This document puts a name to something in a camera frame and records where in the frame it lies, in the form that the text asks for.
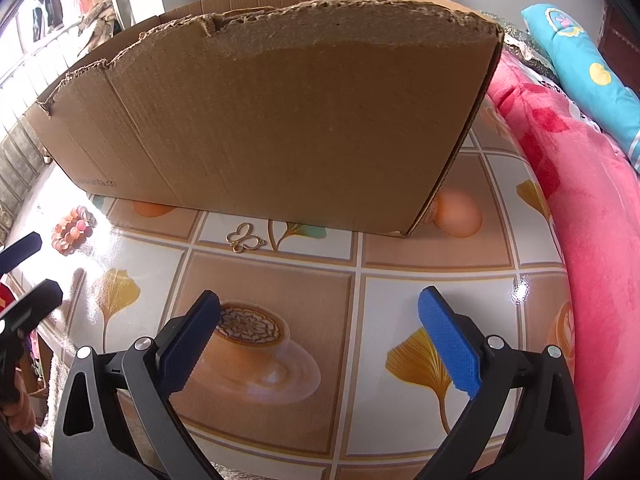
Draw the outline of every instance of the coffee cup print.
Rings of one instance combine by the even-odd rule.
[[[556,345],[562,350],[571,378],[575,373],[575,330],[574,310],[571,301],[565,301],[549,328],[547,344]]]
[[[320,385],[315,359],[291,339],[275,312],[244,301],[220,305],[220,322],[202,356],[209,387],[260,404],[290,404]]]

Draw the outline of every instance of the orange egg print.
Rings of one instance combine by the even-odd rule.
[[[575,330],[574,310],[571,301],[566,301],[558,311],[549,329],[546,343],[556,345],[562,350],[573,379],[575,370]]]
[[[135,212],[145,218],[157,218],[175,209],[172,205],[153,204],[151,202],[132,201],[132,204]]]
[[[482,227],[482,211],[469,193],[445,188],[436,195],[433,222],[450,236],[469,238]]]

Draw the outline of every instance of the butterfly-shaped keychain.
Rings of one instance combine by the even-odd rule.
[[[258,235],[252,234],[253,230],[253,224],[242,222],[234,232],[226,236],[226,241],[229,242],[235,253],[241,253],[245,249],[255,251],[266,245],[267,242],[265,240]]]

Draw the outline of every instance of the pink fleece cushion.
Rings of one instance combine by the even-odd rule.
[[[640,402],[638,176],[567,97],[533,83],[506,52],[488,95],[540,181],[564,252],[588,478]]]

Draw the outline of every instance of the table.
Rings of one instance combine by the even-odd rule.
[[[485,101],[437,207],[406,239],[89,198],[53,164],[11,234],[37,231],[44,246],[9,283],[58,280],[63,305],[40,332],[67,364],[83,345],[118,351],[154,336],[213,290],[221,327],[171,398],[208,458],[274,479],[410,480],[468,399],[421,328],[425,286],[483,333],[531,351],[557,344],[573,365],[553,219],[503,128]],[[93,233],[63,256],[52,230],[79,205]],[[264,244],[236,253],[227,237],[245,234],[243,222],[257,237],[244,243]],[[512,391],[479,465],[494,459],[515,403]]]

